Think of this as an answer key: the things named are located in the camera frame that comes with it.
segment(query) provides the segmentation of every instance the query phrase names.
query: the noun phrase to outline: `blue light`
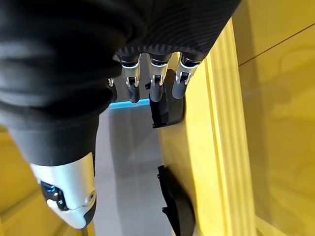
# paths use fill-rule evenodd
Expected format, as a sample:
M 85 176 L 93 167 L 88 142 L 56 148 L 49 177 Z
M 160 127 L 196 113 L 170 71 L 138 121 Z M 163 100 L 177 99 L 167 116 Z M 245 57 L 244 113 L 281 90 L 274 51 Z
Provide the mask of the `blue light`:
M 56 187 L 53 187 L 52 189 L 47 189 L 47 192 L 51 193 L 54 192 L 56 190 Z
M 148 106 L 150 104 L 150 100 L 140 99 L 137 103 L 132 103 L 129 101 L 126 102 L 114 102 L 109 105 L 110 110 L 122 109 L 122 108 L 132 108 L 132 107 L 140 107 L 140 106 Z

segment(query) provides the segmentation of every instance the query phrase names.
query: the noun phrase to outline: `blue led strip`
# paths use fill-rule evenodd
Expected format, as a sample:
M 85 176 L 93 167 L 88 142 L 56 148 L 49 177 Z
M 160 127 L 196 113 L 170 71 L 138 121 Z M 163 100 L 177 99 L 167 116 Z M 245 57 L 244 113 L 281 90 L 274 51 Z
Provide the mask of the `blue led strip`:
M 114 102 L 109 105 L 110 110 L 122 109 L 122 108 L 132 108 L 132 107 L 140 107 L 140 106 L 148 106 L 150 104 L 150 100 L 140 99 L 137 103 L 132 103 L 129 101 L 126 102 Z

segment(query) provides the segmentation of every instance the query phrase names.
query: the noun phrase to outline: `gray floor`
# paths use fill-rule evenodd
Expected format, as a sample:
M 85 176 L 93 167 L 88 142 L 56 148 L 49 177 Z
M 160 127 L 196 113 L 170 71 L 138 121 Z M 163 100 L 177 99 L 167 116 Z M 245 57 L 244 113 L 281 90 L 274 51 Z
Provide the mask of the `gray floor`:
M 150 107 L 107 110 L 96 143 L 96 236 L 166 236 L 161 164 Z

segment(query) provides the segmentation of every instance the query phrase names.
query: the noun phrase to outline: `wooden panel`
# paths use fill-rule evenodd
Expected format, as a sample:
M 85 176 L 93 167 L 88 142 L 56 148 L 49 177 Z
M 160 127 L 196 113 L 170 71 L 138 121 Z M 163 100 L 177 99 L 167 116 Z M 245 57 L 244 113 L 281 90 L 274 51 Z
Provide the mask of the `wooden panel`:
M 67 224 L 63 224 L 55 236 L 85 236 L 83 230 L 76 230 Z
M 239 64 L 315 23 L 314 0 L 243 0 L 233 16 Z
M 0 213 L 38 188 L 28 164 L 6 132 L 0 133 Z
M 256 217 L 256 226 L 257 236 L 288 236 L 259 217 Z
M 315 26 L 239 68 L 255 211 L 315 235 Z
M 5 236 L 54 235 L 63 221 L 37 191 L 1 215 Z
M 163 163 L 192 200 L 195 235 L 253 236 L 252 186 L 231 21 L 189 83 L 185 120 L 159 134 Z

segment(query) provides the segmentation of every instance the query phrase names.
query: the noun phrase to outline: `robotic hand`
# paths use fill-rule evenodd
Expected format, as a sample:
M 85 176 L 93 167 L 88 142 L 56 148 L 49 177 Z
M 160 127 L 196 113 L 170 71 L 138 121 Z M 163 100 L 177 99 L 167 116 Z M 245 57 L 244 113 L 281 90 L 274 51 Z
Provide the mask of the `robotic hand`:
M 149 53 L 150 98 L 159 101 L 169 58 L 181 52 L 173 96 L 183 97 L 238 3 L 0 2 L 0 123 L 65 222 L 83 228 L 95 213 L 95 138 L 99 114 L 117 98 L 112 78 L 122 67 L 137 102 L 139 57 Z

